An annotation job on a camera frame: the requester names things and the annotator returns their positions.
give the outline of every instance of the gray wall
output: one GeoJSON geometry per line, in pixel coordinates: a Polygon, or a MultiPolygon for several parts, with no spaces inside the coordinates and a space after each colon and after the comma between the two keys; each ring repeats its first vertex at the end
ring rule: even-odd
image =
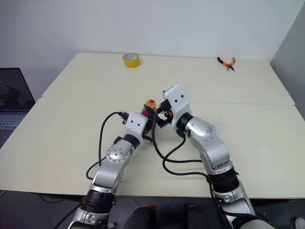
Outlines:
{"type": "Polygon", "coordinates": [[[305,7],[271,61],[275,73],[305,119],[305,7]]]}

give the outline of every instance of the white wall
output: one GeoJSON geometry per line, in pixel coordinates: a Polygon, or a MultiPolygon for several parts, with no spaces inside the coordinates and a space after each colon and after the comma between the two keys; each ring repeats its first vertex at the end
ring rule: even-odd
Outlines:
{"type": "Polygon", "coordinates": [[[0,66],[37,99],[76,52],[271,60],[304,0],[0,0],[0,66]]]}

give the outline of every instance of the laptop screen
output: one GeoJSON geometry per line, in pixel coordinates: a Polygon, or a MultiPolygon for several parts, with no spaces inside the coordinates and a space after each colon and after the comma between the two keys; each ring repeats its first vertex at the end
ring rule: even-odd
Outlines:
{"type": "Polygon", "coordinates": [[[0,110],[30,110],[35,100],[19,68],[0,68],[0,110]]]}

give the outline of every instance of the laptop keyboard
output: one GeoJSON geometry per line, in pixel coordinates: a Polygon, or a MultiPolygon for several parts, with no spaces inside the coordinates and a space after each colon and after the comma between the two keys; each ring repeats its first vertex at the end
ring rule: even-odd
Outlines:
{"type": "Polygon", "coordinates": [[[0,114],[0,130],[14,130],[25,114],[0,114]]]}

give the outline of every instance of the small yellow object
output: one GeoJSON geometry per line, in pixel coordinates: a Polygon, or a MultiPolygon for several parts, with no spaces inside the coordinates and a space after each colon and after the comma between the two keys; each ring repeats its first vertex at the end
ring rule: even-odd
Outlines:
{"type": "Polygon", "coordinates": [[[156,102],[153,99],[149,99],[145,102],[145,105],[149,106],[151,109],[156,110],[157,105],[156,102]]]}
{"type": "Polygon", "coordinates": [[[136,68],[140,65],[140,57],[136,53],[127,53],[123,56],[123,61],[126,67],[136,68]]]}

